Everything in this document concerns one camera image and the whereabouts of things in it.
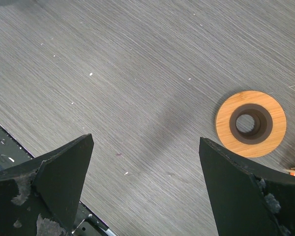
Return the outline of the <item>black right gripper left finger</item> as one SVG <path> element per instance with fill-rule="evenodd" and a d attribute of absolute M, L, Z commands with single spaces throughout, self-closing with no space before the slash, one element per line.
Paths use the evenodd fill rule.
<path fill-rule="evenodd" d="M 91 134 L 0 171 L 0 236 L 70 236 L 94 141 Z"/>

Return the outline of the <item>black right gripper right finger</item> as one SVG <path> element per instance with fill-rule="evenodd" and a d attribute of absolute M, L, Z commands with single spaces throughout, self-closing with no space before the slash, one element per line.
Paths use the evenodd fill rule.
<path fill-rule="evenodd" d="M 200 138 L 199 156 L 220 236 L 295 236 L 295 177 Z"/>

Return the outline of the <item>wooden ring dripper holder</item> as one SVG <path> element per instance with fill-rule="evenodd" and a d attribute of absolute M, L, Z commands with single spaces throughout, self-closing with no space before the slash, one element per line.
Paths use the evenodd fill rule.
<path fill-rule="evenodd" d="M 283 141 L 287 119 L 280 103 L 254 90 L 238 92 L 220 106 L 216 134 L 223 146 L 246 158 L 265 156 Z"/>

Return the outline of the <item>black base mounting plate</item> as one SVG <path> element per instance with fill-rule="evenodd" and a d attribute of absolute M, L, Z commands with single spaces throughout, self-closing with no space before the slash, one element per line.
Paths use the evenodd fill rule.
<path fill-rule="evenodd" d="M 0 171 L 34 158 L 36 157 L 0 125 Z M 112 235 L 114 235 L 114 231 L 80 200 L 71 236 Z"/>

